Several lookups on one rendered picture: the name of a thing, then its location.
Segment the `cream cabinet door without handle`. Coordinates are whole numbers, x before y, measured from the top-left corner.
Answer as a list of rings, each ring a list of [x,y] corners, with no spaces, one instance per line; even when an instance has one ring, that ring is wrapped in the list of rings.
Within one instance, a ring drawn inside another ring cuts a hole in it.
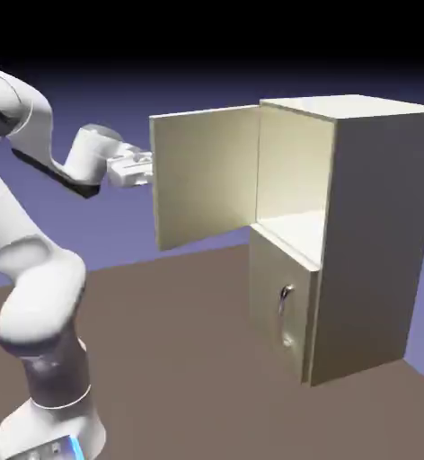
[[[153,115],[149,128],[160,250],[254,222],[258,106]]]

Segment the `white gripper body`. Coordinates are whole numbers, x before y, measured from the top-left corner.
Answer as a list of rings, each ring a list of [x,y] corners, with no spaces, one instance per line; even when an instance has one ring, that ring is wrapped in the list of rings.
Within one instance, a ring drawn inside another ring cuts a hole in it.
[[[123,157],[107,162],[110,183],[119,188],[146,185],[153,179],[153,161],[150,158]]]

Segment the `cream painted cabinet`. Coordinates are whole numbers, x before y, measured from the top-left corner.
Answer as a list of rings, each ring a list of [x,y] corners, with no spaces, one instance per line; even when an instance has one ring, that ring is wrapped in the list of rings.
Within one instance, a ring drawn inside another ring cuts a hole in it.
[[[402,358],[424,258],[424,105],[266,99],[260,128],[251,228],[318,269],[303,383]]]

